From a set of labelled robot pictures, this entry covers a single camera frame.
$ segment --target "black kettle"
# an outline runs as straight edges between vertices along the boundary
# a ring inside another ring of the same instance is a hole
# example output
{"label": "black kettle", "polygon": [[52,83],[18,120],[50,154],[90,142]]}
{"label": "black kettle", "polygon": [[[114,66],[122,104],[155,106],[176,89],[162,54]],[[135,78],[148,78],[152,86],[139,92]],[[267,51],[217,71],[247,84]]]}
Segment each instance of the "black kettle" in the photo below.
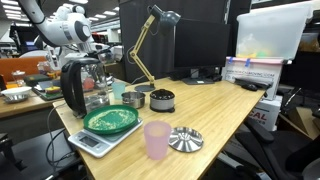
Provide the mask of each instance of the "black kettle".
{"label": "black kettle", "polygon": [[106,79],[103,64],[95,58],[70,60],[61,68],[61,90],[74,116],[83,118],[110,104]]}

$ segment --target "black lamp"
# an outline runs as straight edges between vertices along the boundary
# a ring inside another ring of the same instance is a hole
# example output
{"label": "black lamp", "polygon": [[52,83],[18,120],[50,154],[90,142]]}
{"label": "black lamp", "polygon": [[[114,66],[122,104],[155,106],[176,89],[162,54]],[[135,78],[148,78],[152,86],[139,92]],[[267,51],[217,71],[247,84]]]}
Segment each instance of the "black lamp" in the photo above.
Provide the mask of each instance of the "black lamp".
{"label": "black lamp", "polygon": [[158,21],[159,23],[159,32],[161,32],[163,35],[166,35],[179,21],[180,15],[173,12],[173,11],[167,11],[163,12],[158,6],[154,5],[150,10],[150,16],[147,19],[147,21],[144,23],[140,36],[133,48],[133,50],[130,52],[131,58],[137,63],[139,68],[142,70],[142,72],[145,74],[145,76],[149,79],[150,85],[140,85],[136,86],[136,91],[142,91],[142,92],[148,92],[155,89],[154,86],[154,76],[150,74],[148,69],[144,66],[144,64],[141,62],[140,58],[138,57],[138,51],[140,49],[141,44],[144,41],[144,38],[146,37],[146,34],[154,20]]}

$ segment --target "plastic storage bin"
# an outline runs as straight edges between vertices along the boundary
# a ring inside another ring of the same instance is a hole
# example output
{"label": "plastic storage bin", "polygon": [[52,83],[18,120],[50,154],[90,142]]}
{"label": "plastic storage bin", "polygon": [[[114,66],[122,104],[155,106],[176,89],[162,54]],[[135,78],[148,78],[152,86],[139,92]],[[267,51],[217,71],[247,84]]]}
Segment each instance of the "plastic storage bin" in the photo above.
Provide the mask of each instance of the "plastic storage bin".
{"label": "plastic storage bin", "polygon": [[294,59],[312,6],[307,1],[238,16],[236,56]]}

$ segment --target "kitchen scale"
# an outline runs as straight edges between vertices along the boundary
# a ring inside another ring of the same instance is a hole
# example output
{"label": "kitchen scale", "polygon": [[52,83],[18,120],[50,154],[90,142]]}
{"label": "kitchen scale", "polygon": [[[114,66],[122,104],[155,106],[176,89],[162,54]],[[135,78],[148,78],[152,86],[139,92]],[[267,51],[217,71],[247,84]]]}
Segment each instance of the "kitchen scale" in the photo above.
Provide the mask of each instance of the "kitchen scale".
{"label": "kitchen scale", "polygon": [[132,128],[123,132],[108,135],[98,135],[82,129],[78,133],[71,135],[68,138],[68,141],[93,155],[94,157],[101,158],[130,134],[132,134],[135,130],[137,130],[142,124],[142,119],[138,118],[137,124]]}

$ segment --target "green bowl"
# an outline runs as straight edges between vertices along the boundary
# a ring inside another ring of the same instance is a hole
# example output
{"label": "green bowl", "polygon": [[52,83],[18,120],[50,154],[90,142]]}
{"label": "green bowl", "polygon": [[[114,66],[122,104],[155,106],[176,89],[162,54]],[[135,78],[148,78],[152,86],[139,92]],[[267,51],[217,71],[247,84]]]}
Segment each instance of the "green bowl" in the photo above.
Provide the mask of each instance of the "green bowl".
{"label": "green bowl", "polygon": [[84,129],[95,134],[113,134],[134,126],[138,111],[126,105],[110,105],[98,108],[83,119]]}

